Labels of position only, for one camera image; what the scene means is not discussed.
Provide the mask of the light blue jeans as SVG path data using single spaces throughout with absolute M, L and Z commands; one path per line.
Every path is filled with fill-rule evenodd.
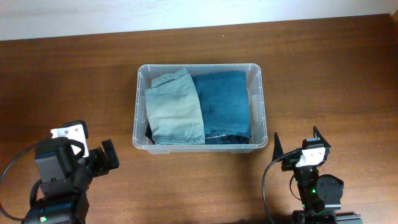
M 192 76 L 185 68 L 151 81 L 145 90 L 146 113 L 156 145 L 205 143 L 203 116 Z

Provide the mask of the dark blue jeans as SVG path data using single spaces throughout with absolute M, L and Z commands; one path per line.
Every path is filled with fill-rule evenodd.
M 251 138 L 246 72 L 232 70 L 193 77 L 206 144 L 247 144 Z

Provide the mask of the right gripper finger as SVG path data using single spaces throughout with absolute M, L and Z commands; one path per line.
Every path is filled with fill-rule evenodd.
M 279 162 L 284 156 L 283 148 L 279 139 L 277 132 L 274 133 L 274 150 L 272 154 L 272 160 Z
M 318 128 L 316 126 L 313 127 L 313 135 L 315 138 L 319 138 L 324 147 L 330 147 L 330 144 L 326 141 L 326 139 L 320 134 Z

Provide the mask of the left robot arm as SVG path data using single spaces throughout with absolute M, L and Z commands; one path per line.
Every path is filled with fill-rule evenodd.
M 102 145 L 84 157 L 83 151 L 73 152 L 73 146 L 84 149 L 76 140 L 58 137 L 39 143 L 35 163 L 40 179 L 32 187 L 30 210 L 22 223 L 86 223 L 89 185 L 95 177 L 119 167 L 112 141 L 107 139 Z

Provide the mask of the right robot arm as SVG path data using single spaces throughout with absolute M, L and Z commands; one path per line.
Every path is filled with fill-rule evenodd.
M 362 223 L 361 215 L 355 213 L 337 214 L 341 209 L 344 182 L 330 174 L 320 175 L 318 168 L 323 165 L 331 146 L 313 128 L 313 137 L 304 139 L 302 147 L 285 153 L 277 133 L 274 134 L 274 151 L 270 165 L 280 162 L 283 172 L 292 171 L 291 182 L 298 188 L 298 200 L 302 210 L 292 213 L 292 223 Z

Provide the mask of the dark grey garment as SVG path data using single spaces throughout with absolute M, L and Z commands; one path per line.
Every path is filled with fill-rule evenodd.
M 152 138 L 152 130 L 150 128 L 150 125 L 148 124 L 146 127 L 146 131 L 145 131 L 145 136 L 150 140 L 150 142 L 152 144 L 155 144 L 155 141 Z

